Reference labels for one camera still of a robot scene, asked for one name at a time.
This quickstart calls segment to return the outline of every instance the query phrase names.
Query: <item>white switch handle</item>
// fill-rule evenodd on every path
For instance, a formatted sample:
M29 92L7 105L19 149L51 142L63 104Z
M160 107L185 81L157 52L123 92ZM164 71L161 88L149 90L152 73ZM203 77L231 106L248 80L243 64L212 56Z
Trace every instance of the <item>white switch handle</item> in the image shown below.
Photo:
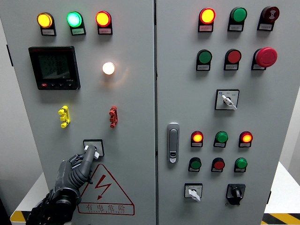
M86 150L88 149L88 147L89 147L89 146L86 145L85 148L84 148L84 151L86 151ZM99 154L98 152L96 152L96 151L95 151L94 159L98 159L99 156L100 156L100 154Z
M230 98L226 97L225 95L222 95L222 98L223 98L224 102L226 103L226 105L231 107L233 110L237 110L237 107L233 104L233 102L230 100Z
M200 196L197 195L197 192L194 190L189 189L188 190L189 195L192 197L192 199L194 199L197 202L200 202Z

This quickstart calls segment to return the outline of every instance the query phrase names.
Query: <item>gray metal panel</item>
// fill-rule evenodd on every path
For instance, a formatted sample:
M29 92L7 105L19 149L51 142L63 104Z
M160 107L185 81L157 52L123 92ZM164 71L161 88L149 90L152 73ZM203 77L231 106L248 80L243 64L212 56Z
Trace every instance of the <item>gray metal panel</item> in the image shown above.
M264 7L280 9L272 32L256 31ZM159 224L260 224L278 164L293 105L299 89L300 14L298 1L157 1L157 99ZM213 33L197 33L203 8L216 11ZM230 11L244 7L244 31L227 32ZM251 71L254 52L270 46L276 64L266 71ZM238 71L223 71L225 53L236 48L242 58ZM212 52L211 70L195 71L201 49ZM216 89L239 89L237 111L215 111ZM166 130L180 125L180 160L165 156ZM203 132L202 148L190 148L192 132ZM213 148L215 134L229 135L225 149ZM252 132L250 149L239 149L243 131ZM190 158L202 161L200 172L188 172ZM222 173L211 173L211 162L222 157ZM234 173L239 157L248 160L246 173ZM184 198L185 183L203 183L202 200ZM246 185L240 206L226 206L230 183Z
M100 10L112 16L112 36L97 33ZM71 11L82 14L87 35L71 36L66 21ZM36 21L41 12L54 17L56 37L41 36ZM48 187L63 159L83 153L83 139L101 138L105 157L92 169L103 163L135 204L134 216L75 213L77 224L155 224L153 15L153 1L1 1L0 16ZM39 91L28 47L65 45L75 47L81 89ZM111 77L102 72L108 61L116 66ZM58 115L63 105L71 117L66 129L60 128ZM112 105L118 108L115 129L109 122Z

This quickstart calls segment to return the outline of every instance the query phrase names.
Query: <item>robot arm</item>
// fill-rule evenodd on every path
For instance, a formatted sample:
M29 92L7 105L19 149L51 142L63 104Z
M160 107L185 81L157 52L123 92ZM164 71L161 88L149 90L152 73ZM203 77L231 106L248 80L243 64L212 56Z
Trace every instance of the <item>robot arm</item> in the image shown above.
M75 155L60 164L54 188L32 209L26 225L63 225L72 220L81 202L79 188L85 182L92 183L90 168L95 152L94 146L87 146L84 155Z

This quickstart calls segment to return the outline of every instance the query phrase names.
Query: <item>green push button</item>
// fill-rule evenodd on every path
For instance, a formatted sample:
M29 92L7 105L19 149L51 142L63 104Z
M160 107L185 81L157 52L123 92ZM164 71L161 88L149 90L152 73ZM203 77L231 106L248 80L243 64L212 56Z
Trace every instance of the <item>green push button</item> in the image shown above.
M235 161L235 165L237 168L239 169L245 169L248 165L248 162L245 158L238 158L236 161Z
M234 8L231 11L231 18L235 21L235 22L242 22L246 19L247 17L247 11L244 8Z
M194 161L191 163L191 167L195 170L199 169L201 167L201 162L199 161Z
M225 131L220 131L216 134L216 140L219 143L225 143L228 140L228 135Z
M209 63L211 61L212 55L209 51L203 51L199 54L199 61L203 64Z

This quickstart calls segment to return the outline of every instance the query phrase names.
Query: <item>red warning triangle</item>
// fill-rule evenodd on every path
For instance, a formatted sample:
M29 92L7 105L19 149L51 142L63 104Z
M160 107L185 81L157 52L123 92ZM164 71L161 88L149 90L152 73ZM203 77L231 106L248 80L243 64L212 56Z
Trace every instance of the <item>red warning triangle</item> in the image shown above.
M79 213L134 215L135 206L128 195L103 164L98 164L93 184L83 190Z

